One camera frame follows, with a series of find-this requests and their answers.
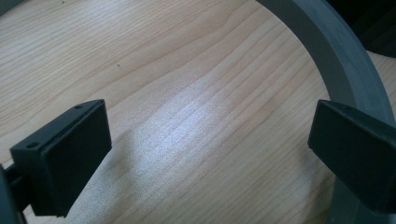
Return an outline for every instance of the wood grain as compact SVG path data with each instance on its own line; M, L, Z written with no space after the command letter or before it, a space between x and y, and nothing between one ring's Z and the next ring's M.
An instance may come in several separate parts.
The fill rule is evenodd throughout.
M396 106L394 59L370 53ZM0 18L0 162L67 108L106 100L113 149L67 218L322 223L332 173L307 147L328 95L251 0L30 0Z

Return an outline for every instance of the screw hole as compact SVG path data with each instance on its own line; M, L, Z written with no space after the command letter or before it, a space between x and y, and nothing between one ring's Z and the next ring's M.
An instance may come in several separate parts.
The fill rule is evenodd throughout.
M37 147L37 146L38 146L38 142L33 142L33 143L27 145L26 147L27 148L32 148L32 147Z

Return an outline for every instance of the curved gray frame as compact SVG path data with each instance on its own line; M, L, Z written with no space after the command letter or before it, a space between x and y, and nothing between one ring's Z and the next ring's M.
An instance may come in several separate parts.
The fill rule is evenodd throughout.
M324 0L258 0L297 35L312 56L332 101L351 105L395 126L392 109L373 62L344 20ZM335 181L327 223L396 223L367 209Z

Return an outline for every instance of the wooden table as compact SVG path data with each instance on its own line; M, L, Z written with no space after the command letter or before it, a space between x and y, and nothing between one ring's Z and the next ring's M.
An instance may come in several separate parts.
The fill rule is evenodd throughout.
M396 107L396 60L370 53ZM66 219L321 223L334 176L307 147L328 95L253 0L30 0L0 17L0 162L67 108L106 100L113 149Z

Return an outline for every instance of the light wood surface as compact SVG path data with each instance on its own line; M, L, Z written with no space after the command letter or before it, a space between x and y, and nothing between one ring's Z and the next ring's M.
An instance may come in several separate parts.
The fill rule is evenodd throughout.
M396 107L396 61L370 53ZM252 0L30 0L0 17L0 162L69 107L106 100L113 149L67 218L322 223L332 173L307 147L318 69Z

